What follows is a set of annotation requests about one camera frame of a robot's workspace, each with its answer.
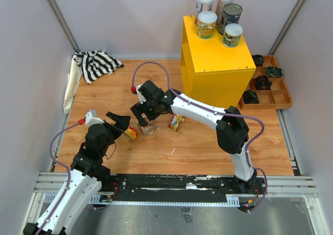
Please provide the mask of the tall white lid can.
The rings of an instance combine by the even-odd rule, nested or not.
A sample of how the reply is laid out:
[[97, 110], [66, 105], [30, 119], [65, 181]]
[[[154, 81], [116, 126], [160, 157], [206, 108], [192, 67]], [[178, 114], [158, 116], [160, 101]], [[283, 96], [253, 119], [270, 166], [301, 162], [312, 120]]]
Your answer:
[[194, 19], [195, 26], [197, 26], [197, 24], [198, 24], [198, 15], [202, 11], [207, 11], [207, 10], [211, 11], [212, 4], [213, 4], [213, 0], [197, 0], [196, 1], [196, 12], [195, 12], [195, 19]]
[[229, 4], [232, 2], [233, 2], [233, 0], [218, 0], [216, 11], [215, 11], [218, 18], [221, 18], [224, 6], [226, 4]]

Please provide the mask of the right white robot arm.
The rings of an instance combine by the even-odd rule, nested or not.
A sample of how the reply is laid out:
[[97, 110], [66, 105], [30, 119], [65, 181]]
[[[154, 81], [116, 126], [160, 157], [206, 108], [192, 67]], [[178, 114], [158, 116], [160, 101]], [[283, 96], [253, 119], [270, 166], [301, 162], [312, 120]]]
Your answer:
[[150, 80], [131, 86], [131, 92], [138, 96], [131, 111], [141, 127], [148, 125], [143, 115], [151, 121], [167, 113], [193, 119], [216, 131], [219, 147], [232, 158], [237, 190], [248, 193], [254, 188], [257, 171], [250, 165], [248, 155], [249, 128], [236, 107], [213, 107], [174, 89], [163, 91]]

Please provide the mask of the orange fruit can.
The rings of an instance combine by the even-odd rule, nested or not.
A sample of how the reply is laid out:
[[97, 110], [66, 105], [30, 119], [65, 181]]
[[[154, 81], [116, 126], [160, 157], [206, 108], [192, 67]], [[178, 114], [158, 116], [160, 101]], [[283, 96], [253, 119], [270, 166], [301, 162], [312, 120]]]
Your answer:
[[145, 127], [141, 126], [138, 121], [137, 121], [137, 126], [140, 128], [141, 132], [144, 135], [151, 135], [155, 130], [155, 126], [147, 117], [144, 117], [144, 120], [146, 121], [147, 126]]

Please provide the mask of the dark brown can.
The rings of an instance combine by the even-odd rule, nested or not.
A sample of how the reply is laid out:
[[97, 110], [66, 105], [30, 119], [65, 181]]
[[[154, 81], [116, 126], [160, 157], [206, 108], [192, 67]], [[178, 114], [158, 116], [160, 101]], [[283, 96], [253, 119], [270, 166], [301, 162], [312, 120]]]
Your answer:
[[231, 23], [238, 23], [242, 13], [242, 7], [236, 3], [226, 4], [222, 11], [219, 34], [223, 35], [225, 27]]

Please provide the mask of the white lid yellow can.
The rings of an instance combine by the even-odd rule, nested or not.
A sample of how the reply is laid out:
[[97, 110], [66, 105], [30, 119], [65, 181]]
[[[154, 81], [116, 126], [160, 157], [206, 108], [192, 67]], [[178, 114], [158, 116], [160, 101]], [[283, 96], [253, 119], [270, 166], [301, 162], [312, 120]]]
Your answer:
[[197, 36], [201, 39], [210, 39], [214, 35], [214, 28], [217, 21], [216, 13], [206, 10], [198, 15]]

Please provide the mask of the green fruit can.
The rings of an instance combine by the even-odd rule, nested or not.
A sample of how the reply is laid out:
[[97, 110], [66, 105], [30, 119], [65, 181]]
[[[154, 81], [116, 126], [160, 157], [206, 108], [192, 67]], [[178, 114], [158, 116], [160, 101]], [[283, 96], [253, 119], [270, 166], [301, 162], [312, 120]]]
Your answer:
[[243, 28], [237, 23], [230, 23], [225, 27], [223, 35], [223, 45], [234, 48], [238, 45], [240, 37], [243, 33]]

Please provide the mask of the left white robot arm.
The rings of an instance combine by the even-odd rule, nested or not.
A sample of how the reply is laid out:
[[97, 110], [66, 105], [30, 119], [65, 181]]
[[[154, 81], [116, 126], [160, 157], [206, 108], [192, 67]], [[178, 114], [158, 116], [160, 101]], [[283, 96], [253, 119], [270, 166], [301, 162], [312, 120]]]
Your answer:
[[131, 118], [111, 112], [106, 115], [114, 121], [113, 124], [98, 118], [95, 110], [89, 110], [85, 118], [74, 124], [75, 127], [88, 127], [85, 141], [71, 166], [52, 159], [66, 169], [67, 178], [48, 209], [37, 222], [27, 223], [23, 234], [69, 234], [91, 198], [99, 190], [110, 188], [111, 171], [103, 166], [103, 157], [109, 146], [130, 126]]

